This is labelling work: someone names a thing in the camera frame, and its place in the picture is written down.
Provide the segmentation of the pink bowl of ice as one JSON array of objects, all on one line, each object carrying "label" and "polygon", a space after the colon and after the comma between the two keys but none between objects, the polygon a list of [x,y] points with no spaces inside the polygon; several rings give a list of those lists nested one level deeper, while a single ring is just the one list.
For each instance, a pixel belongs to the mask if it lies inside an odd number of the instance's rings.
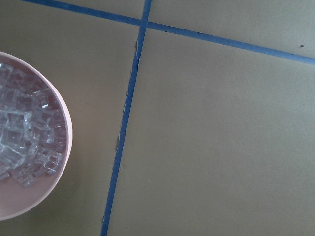
[{"label": "pink bowl of ice", "polygon": [[60,180],[73,140],[64,99],[38,70],[0,54],[0,218],[42,202]]}]

